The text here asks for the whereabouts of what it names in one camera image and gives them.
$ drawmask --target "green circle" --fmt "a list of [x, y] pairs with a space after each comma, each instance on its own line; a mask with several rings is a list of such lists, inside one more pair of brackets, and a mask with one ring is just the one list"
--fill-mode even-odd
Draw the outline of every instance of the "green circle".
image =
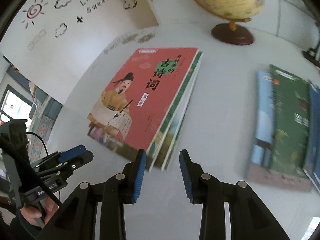
[[170, 74], [172, 73], [178, 66], [178, 62], [174, 59], [167, 59], [162, 61], [156, 66], [155, 72], [158, 74]]

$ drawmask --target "calligraphy brush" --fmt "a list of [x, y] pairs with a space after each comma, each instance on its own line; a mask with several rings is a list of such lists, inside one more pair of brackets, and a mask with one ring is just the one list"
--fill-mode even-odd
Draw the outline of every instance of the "calligraphy brush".
[[127, 105], [126, 105], [124, 108], [122, 108], [122, 110], [121, 110], [118, 114], [116, 114], [113, 118], [118, 117], [118, 116], [119, 116], [119, 114], [121, 114], [121, 113], [122, 113], [122, 111], [123, 111], [125, 108], [127, 108], [127, 106], [128, 106], [128, 105], [130, 105], [130, 104], [132, 103], [132, 101], [133, 101], [133, 99], [132, 99], [129, 103], [127, 103]]

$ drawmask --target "sun drawing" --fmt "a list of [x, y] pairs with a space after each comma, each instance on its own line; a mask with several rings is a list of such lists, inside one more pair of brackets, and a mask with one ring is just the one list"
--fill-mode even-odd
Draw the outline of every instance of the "sun drawing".
[[36, 3], [37, 0], [35, 0], [34, 4], [30, 6], [30, 8], [28, 10], [23, 10], [24, 13], [27, 13], [27, 18], [28, 20], [23, 20], [21, 23], [26, 23], [26, 28], [28, 28], [29, 26], [29, 20], [31, 20], [31, 23], [34, 25], [34, 21], [33, 19], [36, 18], [39, 14], [44, 14], [44, 12], [42, 12], [42, 8], [44, 6], [46, 6], [48, 4], [48, 2], [46, 2], [45, 4], [43, 4], [44, 0], [41, 0], [40, 3]]

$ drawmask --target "black cable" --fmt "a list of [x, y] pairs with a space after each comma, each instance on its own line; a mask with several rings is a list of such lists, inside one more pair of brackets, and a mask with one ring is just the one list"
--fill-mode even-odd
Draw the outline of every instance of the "black cable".
[[[42, 145], [43, 145], [43, 147], [44, 147], [44, 149], [45, 149], [45, 152], [46, 152], [47, 156], [49, 156], [47, 147], [45, 146], [44, 141], [42, 140], [42, 138], [41, 138], [38, 134], [36, 134], [36, 133], [34, 133], [34, 132], [27, 132], [27, 134], [32, 134], [32, 135], [38, 137], [38, 138], [41, 140], [41, 142], [42, 142]], [[58, 193], [59, 193], [59, 201], [61, 201], [60, 191], [58, 191]]]
[[46, 152], [47, 156], [49, 156], [49, 153], [48, 153], [48, 151], [47, 151], [47, 147], [45, 146], [43, 139], [42, 139], [39, 135], [37, 135], [36, 133], [34, 133], [34, 132], [27, 132], [27, 134], [32, 134], [32, 135], [38, 137], [38, 138], [41, 140], [41, 142], [42, 142], [42, 144], [43, 144], [43, 146], [44, 146], [44, 149], [45, 149], [45, 152]]
[[58, 205], [61, 206], [62, 203], [58, 198], [48, 189], [47, 185], [44, 184], [44, 182], [37, 176], [36, 172], [33, 170], [33, 168], [30, 166], [30, 164], [20, 156], [20, 154], [16, 151], [16, 149], [12, 146], [12, 144], [5, 140], [3, 137], [0, 136], [0, 148], [7, 153], [9, 156], [11, 156], [14, 160], [16, 160], [18, 163], [23, 165], [27, 170], [29, 170], [30, 175], [33, 177], [33, 179], [38, 183], [38, 185], [41, 187], [41, 189], [50, 197], [52, 200]]

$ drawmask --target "blue book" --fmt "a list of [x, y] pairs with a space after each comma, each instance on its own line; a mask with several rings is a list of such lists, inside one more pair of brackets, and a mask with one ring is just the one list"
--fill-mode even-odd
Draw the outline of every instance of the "blue book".
[[259, 106], [256, 138], [251, 161], [268, 166], [271, 160], [272, 136], [274, 130], [273, 79], [271, 74], [258, 71]]
[[320, 183], [317, 180], [314, 171], [314, 166], [317, 158], [317, 153], [319, 152], [319, 132], [320, 132], [320, 94], [318, 93], [319, 88], [315, 87], [310, 82], [309, 90], [309, 108], [310, 108], [310, 122], [309, 122], [309, 141], [305, 163], [303, 165], [303, 170], [315, 185], [316, 189], [320, 192]]
[[[318, 92], [318, 101], [320, 100], [320, 89], [319, 87], [316, 87], [317, 89], [317, 92]], [[319, 132], [320, 130], [318, 130], [318, 133], [317, 133], [317, 137], [318, 137], [318, 141], [317, 141], [317, 152], [316, 152], [316, 159], [315, 159], [315, 166], [314, 166], [314, 169], [313, 169], [313, 174], [315, 175], [316, 177], [316, 180], [320, 183], [320, 138], [319, 138]]]

